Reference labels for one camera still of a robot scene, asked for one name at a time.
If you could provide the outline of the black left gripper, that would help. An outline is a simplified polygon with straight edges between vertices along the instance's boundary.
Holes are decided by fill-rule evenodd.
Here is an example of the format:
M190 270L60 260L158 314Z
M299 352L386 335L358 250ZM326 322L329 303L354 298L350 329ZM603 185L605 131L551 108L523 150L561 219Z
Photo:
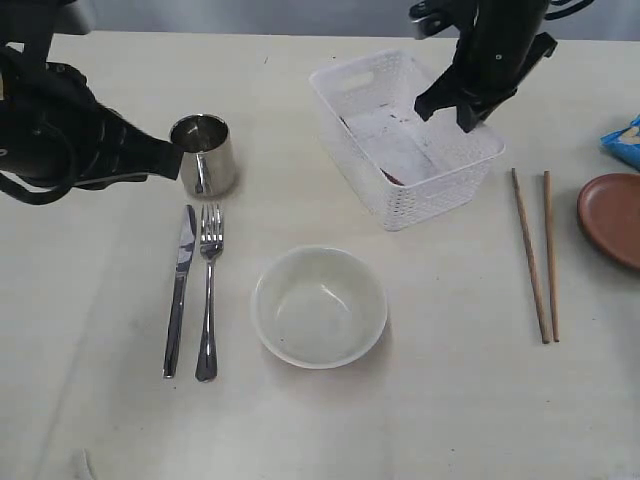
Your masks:
M100 103L76 68L1 49L1 189L100 190L148 176L178 177L183 150Z

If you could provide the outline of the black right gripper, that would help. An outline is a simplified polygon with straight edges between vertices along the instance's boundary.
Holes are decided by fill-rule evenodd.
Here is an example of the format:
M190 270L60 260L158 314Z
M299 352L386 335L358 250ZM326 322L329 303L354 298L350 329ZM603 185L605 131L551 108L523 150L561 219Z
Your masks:
M539 31L548 7L547 1L448 2L460 31L452 65L416 97L416 114L428 121L436 111L456 107L458 126L472 132L541 59L553 55L557 41Z

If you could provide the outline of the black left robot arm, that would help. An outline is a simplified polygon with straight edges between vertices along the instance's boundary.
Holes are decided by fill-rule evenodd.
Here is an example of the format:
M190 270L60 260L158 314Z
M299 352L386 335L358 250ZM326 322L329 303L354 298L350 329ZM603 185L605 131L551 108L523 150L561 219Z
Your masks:
M46 205L72 188L102 190L149 176L178 177L183 150L101 104L75 67L51 62L67 1L1 4L1 190Z

